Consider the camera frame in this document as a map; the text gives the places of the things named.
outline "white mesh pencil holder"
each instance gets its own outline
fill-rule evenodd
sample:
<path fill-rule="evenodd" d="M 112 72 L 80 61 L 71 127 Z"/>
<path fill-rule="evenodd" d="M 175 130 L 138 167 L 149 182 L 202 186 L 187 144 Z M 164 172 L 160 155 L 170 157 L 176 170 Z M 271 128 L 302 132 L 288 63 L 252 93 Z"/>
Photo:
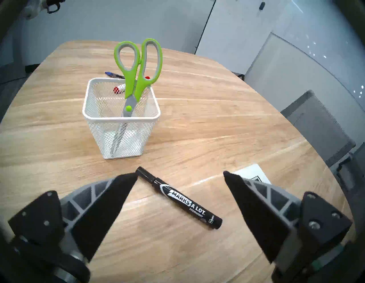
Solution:
<path fill-rule="evenodd" d="M 105 159 L 141 155 L 161 114 L 153 89 L 147 87 L 132 117 L 121 117 L 124 83 L 123 79 L 94 78 L 86 89 L 82 113 Z"/>

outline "floor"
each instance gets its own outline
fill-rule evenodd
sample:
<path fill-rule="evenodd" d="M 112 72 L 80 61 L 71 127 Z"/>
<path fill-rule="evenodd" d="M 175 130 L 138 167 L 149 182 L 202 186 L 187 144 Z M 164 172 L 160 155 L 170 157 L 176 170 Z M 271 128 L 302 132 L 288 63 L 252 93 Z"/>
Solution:
<path fill-rule="evenodd" d="M 30 73 L 27 74 L 25 78 L 16 79 L 12 81 L 8 81 L 6 83 L 0 84 L 0 123 L 8 110 L 11 102 L 14 97 L 25 83 L 25 81 L 30 76 Z"/>

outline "metal bolt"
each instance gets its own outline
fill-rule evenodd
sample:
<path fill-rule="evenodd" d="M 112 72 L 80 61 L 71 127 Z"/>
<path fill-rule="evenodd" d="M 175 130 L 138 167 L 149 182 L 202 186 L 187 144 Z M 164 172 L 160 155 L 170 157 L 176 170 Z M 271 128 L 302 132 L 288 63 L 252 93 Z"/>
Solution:
<path fill-rule="evenodd" d="M 320 228 L 320 224 L 318 222 L 315 221 L 311 221 L 309 222 L 309 227 L 314 229 L 314 230 L 318 230 Z"/>
<path fill-rule="evenodd" d="M 339 213 L 335 212 L 335 211 L 332 212 L 332 216 L 335 217 L 335 218 L 337 218 L 337 219 L 340 219 L 341 218 L 341 215 Z"/>

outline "chair backrest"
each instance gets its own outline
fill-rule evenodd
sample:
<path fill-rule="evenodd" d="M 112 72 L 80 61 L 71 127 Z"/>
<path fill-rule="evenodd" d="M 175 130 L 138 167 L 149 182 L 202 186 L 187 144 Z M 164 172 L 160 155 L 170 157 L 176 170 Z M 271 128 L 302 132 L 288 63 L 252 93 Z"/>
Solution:
<path fill-rule="evenodd" d="M 356 143 L 344 132 L 312 90 L 281 111 L 331 167 Z"/>

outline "gray wall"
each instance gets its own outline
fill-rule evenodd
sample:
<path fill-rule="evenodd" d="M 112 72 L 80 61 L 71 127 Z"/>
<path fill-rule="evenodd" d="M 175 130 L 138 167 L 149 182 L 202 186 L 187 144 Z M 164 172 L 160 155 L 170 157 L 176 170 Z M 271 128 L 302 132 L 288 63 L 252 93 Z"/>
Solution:
<path fill-rule="evenodd" d="M 245 81 L 279 111 L 311 89 L 356 142 L 356 148 L 365 141 L 365 112 L 348 90 L 313 58 L 274 34 Z"/>
<path fill-rule="evenodd" d="M 272 33 L 320 63 L 365 110 L 365 47 L 333 0 L 291 1 Z"/>
<path fill-rule="evenodd" d="M 42 11 L 23 20 L 24 65 L 41 63 L 71 40 L 142 43 L 151 37 L 162 47 L 194 53 L 212 0 L 67 0 L 54 14 Z"/>

